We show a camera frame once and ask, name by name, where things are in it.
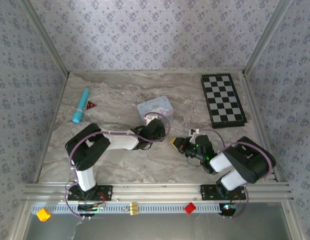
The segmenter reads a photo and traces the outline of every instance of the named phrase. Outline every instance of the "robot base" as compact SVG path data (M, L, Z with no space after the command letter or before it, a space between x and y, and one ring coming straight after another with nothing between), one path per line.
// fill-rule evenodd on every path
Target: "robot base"
M246 200L246 194L244 187L239 186L233 191L229 191L227 194L222 196L218 190L216 184L203 184L200 185L201 199L203 201L211 200L228 200L231 201L234 198L234 194L238 195L240 200Z
M103 202L111 201L113 186L96 185L88 191L82 191L78 185L69 189L68 201L92 201Z

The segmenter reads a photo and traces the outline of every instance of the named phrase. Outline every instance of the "red triangle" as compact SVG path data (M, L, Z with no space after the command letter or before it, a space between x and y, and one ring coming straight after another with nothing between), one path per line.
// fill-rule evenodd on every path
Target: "red triangle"
M91 101L88 101L88 102L87 102L87 108L86 108L86 110L92 109L92 108L95 107L95 106L97 106L97 105L94 104L94 103L92 103Z

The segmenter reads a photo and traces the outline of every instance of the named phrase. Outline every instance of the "checkerboard pattern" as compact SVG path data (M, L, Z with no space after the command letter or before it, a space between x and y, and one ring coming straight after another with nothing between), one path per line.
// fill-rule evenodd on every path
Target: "checkerboard pattern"
M230 74L203 75L207 107L213 128L241 127L247 122Z

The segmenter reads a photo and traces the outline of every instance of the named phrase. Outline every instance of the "metal rail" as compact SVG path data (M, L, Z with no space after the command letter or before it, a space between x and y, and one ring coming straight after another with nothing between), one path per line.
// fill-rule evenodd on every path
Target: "metal rail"
M23 201L28 203L58 203L64 201L66 183L38 183L26 185ZM202 203L200 185L206 183L105 183L113 186L115 203ZM247 185L252 203L282 203L293 201L287 182ZM204 201L226 203L227 200Z

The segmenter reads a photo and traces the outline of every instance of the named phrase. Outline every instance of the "patterned wallpaper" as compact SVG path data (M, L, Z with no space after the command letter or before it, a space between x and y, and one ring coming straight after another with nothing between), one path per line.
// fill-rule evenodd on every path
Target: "patterned wallpaper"
M17 0L0 0L0 240L32 182L63 85Z
M250 76L310 239L310 0L294 0Z
M278 0L32 0L68 71L243 69Z

